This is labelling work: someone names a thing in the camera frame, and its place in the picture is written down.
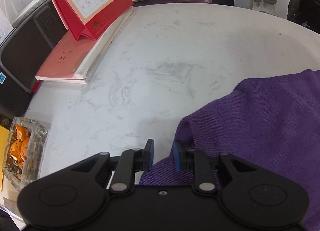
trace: printer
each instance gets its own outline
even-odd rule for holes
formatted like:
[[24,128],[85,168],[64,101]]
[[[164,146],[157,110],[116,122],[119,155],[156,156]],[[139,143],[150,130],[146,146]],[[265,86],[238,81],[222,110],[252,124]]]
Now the printer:
[[51,0],[40,0],[0,46],[0,114],[24,116],[39,82],[35,75],[65,35]]

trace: orange peel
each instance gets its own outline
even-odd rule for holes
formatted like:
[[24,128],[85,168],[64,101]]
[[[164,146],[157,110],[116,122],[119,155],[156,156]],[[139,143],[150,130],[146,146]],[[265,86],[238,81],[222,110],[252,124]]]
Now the orange peel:
[[18,163],[18,167],[19,167],[20,169],[22,169],[22,167],[23,167],[23,161],[21,161],[21,162]]
[[13,142],[13,144],[10,146],[10,152],[16,151],[20,153],[21,145],[22,145],[22,142],[18,140]]
[[23,140],[20,148],[20,154],[25,158],[27,157],[27,147],[28,147],[29,139],[30,137],[27,137],[25,140]]
[[18,140],[25,140],[29,136],[29,131],[23,126],[19,126],[16,124],[16,130],[17,130],[17,139]]
[[12,158],[16,161],[16,163],[21,162],[21,156],[17,151],[12,151],[10,153],[10,155],[12,156]]

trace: white table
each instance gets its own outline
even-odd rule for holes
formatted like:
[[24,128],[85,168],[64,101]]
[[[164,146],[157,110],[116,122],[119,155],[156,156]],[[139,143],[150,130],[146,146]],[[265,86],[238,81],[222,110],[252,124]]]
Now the white table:
[[168,156],[179,121],[243,79],[320,69],[320,35],[235,7],[136,8],[90,84],[44,82],[26,117],[50,129],[41,176],[155,139]]

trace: purple towel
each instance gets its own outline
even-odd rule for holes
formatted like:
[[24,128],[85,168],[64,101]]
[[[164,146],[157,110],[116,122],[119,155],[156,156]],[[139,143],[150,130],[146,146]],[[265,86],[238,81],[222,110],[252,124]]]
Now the purple towel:
[[[232,153],[296,181],[310,197],[302,225],[320,230],[320,70],[250,78],[182,119],[175,139],[209,156]],[[192,183],[173,154],[144,173],[141,185]]]

